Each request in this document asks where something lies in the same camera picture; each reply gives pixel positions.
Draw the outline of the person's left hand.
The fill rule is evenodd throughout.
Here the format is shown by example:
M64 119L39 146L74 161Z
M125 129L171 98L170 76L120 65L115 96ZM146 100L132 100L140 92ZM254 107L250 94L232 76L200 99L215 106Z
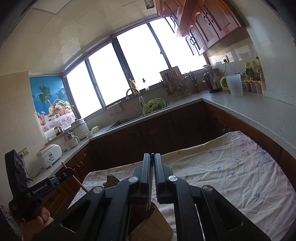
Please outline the person's left hand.
M45 207L41 208L40 214L33 220L21 224L23 240L31 240L34 235L52 223L54 219Z

